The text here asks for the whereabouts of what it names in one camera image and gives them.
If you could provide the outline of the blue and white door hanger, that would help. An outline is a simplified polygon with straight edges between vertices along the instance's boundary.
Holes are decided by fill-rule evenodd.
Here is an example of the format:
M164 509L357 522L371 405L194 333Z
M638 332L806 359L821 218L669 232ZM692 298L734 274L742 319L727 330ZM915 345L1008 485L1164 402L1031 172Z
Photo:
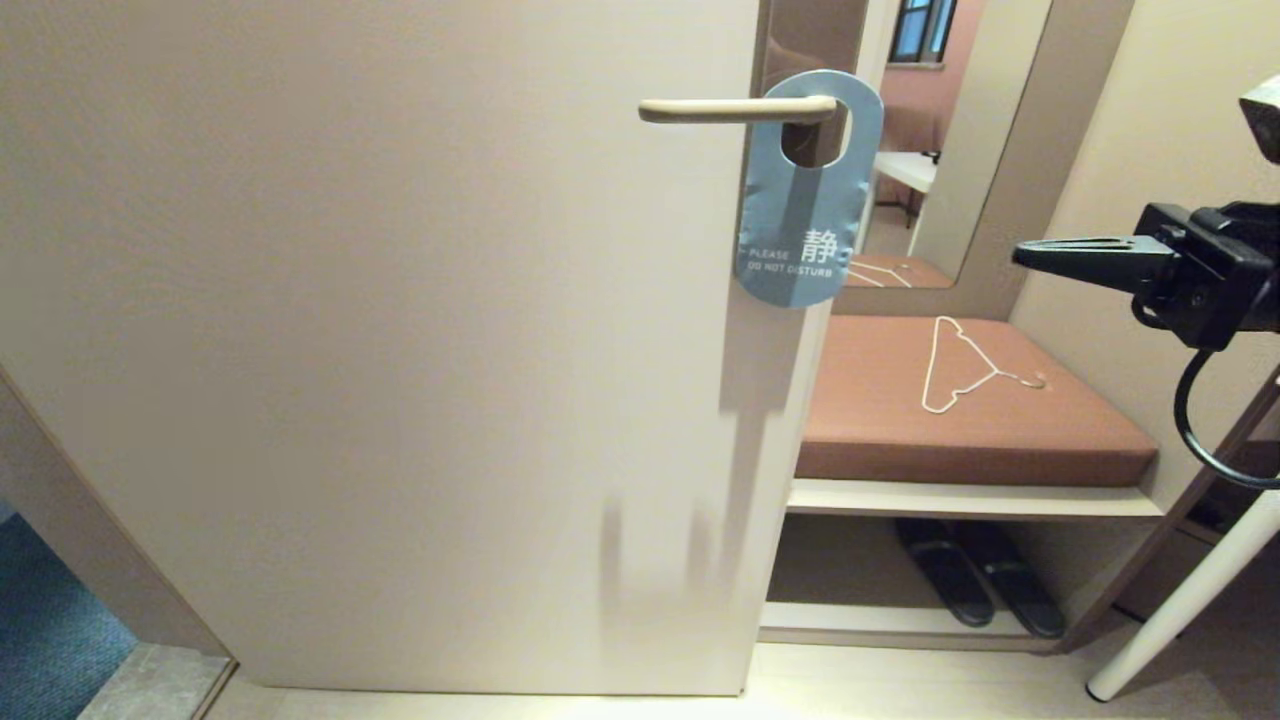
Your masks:
M769 100L827 96L851 118L847 147L822 167L783 151L776 120L750 132L735 275L755 299L810 307L844 288L881 145L884 105L856 76L809 70L776 85Z

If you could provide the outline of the white bench base board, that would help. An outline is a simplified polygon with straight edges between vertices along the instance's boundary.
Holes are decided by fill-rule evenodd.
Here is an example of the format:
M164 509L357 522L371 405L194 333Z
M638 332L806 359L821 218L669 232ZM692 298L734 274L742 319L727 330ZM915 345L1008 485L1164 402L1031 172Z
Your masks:
M965 626L945 609L768 602L762 643L882 650L1052 653L1059 639L1030 634L1007 610L986 626Z

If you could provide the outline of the wall mirror brown frame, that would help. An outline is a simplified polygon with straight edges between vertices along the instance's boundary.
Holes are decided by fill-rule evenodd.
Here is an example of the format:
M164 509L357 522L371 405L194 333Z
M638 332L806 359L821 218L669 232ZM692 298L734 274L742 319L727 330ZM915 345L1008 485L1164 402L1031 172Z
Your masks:
M1007 320L1027 281L1016 243L1050 228L1135 0L987 0L924 240L966 246L945 288L850 287L833 314Z

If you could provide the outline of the black slipper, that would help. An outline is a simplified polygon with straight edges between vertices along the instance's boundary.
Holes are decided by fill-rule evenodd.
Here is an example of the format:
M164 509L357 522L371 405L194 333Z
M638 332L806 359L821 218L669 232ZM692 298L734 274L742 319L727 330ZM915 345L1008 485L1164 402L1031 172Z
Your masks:
M1024 629L1046 639L1065 635L1065 614L1009 533L991 521L968 520L954 525L954 536Z
M945 523L896 518L893 530L916 570L959 623L982 628L995 620L993 600Z

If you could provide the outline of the brown bench seat cushion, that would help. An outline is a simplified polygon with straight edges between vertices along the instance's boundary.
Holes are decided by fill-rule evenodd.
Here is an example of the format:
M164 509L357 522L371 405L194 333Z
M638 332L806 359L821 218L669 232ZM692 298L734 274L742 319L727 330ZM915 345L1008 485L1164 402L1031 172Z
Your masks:
M831 318L796 475L960 486L1137 486L1157 442L1027 334L1005 322L957 319L1028 389L996 379L936 416L919 406L934 316ZM986 373L942 331L931 402Z

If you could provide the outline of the white bench seat board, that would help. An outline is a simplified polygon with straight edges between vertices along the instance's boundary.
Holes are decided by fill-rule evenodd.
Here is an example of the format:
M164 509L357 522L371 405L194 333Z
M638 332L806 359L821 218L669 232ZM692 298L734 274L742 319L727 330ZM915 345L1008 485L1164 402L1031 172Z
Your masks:
M797 478L787 510L877 518L1011 518L1027 521L1152 519L1165 512L1138 488L959 486Z

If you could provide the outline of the beige room door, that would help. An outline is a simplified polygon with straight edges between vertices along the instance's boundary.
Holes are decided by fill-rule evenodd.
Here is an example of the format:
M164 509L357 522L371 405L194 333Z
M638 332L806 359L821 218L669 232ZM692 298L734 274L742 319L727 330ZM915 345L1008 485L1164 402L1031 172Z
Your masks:
M0 368L264 685L733 697L831 301L768 0L0 0Z

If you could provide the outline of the white table leg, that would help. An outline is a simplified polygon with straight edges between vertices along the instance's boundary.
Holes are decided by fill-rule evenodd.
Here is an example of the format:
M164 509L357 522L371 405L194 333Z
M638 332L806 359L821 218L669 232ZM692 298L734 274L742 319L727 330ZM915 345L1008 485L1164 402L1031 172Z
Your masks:
M1112 701L1277 534L1280 489L1265 491L1142 628L1085 682L1085 693L1098 703Z

